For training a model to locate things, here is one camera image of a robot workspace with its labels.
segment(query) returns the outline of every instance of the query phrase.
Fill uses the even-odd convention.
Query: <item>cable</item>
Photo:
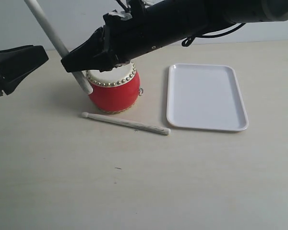
[[[232,30],[229,30],[229,31],[227,31],[227,32],[225,32],[225,33],[218,34],[218,35],[216,34],[216,35],[200,35],[200,36],[196,36],[196,35],[194,34],[194,35],[188,37],[187,39],[185,39],[185,40],[181,43],[181,45],[182,45],[183,47],[188,47],[188,46],[190,46],[190,45],[193,43],[193,41],[194,41],[197,37],[198,37],[198,38],[217,38],[217,37],[223,37],[223,36],[229,35],[229,34],[231,34],[231,33],[233,33],[233,32],[236,32],[237,30],[239,30],[239,29],[241,29],[243,26],[245,26],[245,24],[246,24],[246,23],[242,23],[242,24],[238,25],[236,28],[234,28],[234,29],[232,29]]]
[[[126,13],[129,12],[129,9],[125,6],[124,3],[121,2],[121,0],[115,0],[123,9]]]

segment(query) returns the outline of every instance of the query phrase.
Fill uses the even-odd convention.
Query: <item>table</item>
[[[0,230],[288,230],[288,41],[168,46],[135,59],[144,95],[115,115],[167,126],[168,67],[237,73],[250,126],[165,137],[97,109],[60,58],[0,98]]]

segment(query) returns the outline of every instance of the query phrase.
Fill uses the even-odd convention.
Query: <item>rectangular tray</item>
[[[246,130],[249,121],[234,69],[221,65],[171,66],[167,119],[182,128]]]

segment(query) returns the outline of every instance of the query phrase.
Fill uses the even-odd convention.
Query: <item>drum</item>
[[[86,77],[94,89],[89,95],[90,99],[107,113],[118,113],[130,108],[143,93],[139,73],[132,62],[108,72],[88,70]]]

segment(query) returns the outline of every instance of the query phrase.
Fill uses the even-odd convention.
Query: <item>white drumstick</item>
[[[164,135],[169,135],[171,133],[171,130],[169,128],[162,128],[162,127],[157,127],[157,126],[148,126],[148,125],[142,124],[140,122],[128,121],[128,120],[118,119],[118,118],[105,116],[105,115],[89,114],[87,112],[84,112],[84,113],[82,113],[82,117],[91,118],[91,119],[97,120],[97,121],[104,121],[104,122],[108,122],[108,123],[113,123],[113,124],[117,124],[117,125],[121,125],[121,126],[138,128],[138,129],[146,130],[149,132],[154,132],[154,133],[159,133],[159,134],[164,134]]]
[[[54,28],[51,26],[49,21],[47,20],[47,17],[37,2],[37,0],[24,0],[29,9],[31,10],[32,14],[35,16],[36,20],[44,30],[45,34],[48,36],[49,40],[52,42],[53,46],[57,50],[57,52],[60,54],[60,56],[63,58],[69,54],[68,49],[62,42],[62,40],[59,38],[58,34],[54,30]],[[91,94],[93,92],[93,88],[88,82],[88,80],[85,78],[82,72],[74,72],[72,73],[75,77],[76,81],[82,88],[82,90],[87,93]]]

